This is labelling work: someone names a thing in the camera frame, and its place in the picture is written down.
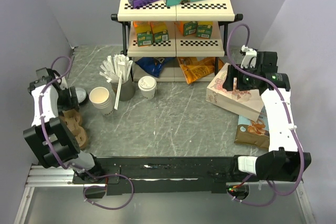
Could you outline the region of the paper takeout bag orange handles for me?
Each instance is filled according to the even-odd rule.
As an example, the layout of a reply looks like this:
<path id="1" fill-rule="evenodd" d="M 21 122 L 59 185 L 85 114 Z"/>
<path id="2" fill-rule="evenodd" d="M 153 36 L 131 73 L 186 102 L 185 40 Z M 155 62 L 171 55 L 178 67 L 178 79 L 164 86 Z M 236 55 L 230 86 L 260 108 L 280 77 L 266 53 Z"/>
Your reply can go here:
<path id="1" fill-rule="evenodd" d="M 226 63 L 207 86 L 206 101 L 256 121 L 264 107 L 259 91 L 239 91 L 236 89 L 236 80 L 234 80 L 233 91 L 224 89 L 223 84 L 226 80 L 228 66 L 229 64 Z"/>

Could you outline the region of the white plastic cup lid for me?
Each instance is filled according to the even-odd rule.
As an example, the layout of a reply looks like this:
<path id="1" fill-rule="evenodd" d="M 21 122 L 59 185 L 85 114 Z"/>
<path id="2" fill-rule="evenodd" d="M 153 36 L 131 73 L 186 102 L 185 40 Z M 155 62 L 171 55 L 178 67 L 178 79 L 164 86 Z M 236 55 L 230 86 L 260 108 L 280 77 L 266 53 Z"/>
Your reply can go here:
<path id="1" fill-rule="evenodd" d="M 142 91 L 153 90 L 156 87 L 156 80 L 152 76 L 143 76 L 138 81 L 138 87 Z"/>

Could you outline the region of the white paper coffee cup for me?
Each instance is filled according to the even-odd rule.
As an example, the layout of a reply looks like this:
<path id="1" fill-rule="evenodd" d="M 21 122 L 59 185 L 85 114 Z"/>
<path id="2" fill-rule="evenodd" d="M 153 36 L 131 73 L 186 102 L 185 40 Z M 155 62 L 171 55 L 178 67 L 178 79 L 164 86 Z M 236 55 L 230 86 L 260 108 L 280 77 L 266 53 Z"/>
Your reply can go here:
<path id="1" fill-rule="evenodd" d="M 142 87 L 139 87 L 139 89 L 145 99 L 151 100 L 154 98 L 156 93 L 156 87 L 152 87 L 150 89 L 144 89 Z"/>

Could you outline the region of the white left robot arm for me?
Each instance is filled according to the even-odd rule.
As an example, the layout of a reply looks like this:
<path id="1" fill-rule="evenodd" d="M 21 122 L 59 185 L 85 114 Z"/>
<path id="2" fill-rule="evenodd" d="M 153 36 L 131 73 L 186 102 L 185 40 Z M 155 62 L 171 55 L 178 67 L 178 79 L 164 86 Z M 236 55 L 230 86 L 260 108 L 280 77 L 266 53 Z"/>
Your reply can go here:
<path id="1" fill-rule="evenodd" d="M 91 153 L 83 152 L 75 135 L 61 119 L 64 109 L 77 109 L 74 87 L 65 84 L 63 76 L 50 68 L 36 71 L 37 80 L 29 84 L 34 99 L 34 119 L 23 137 L 44 168 L 72 168 L 81 179 L 98 183 L 104 170 Z"/>

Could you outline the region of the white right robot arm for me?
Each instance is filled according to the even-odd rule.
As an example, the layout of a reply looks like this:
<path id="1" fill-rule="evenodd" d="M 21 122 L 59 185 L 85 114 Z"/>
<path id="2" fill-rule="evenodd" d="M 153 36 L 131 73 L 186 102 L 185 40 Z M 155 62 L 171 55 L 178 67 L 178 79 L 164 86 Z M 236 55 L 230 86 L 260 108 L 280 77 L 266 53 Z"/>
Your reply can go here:
<path id="1" fill-rule="evenodd" d="M 303 151 L 296 134 L 289 78 L 278 72 L 276 52 L 257 52 L 242 46 L 241 54 L 244 56 L 241 64 L 228 66 L 223 88 L 258 90 L 267 114 L 270 143 L 268 153 L 262 156 L 238 156 L 235 165 L 229 168 L 229 175 L 235 181 L 243 180 L 248 173 L 259 180 L 301 180 L 311 164 L 311 155 Z"/>

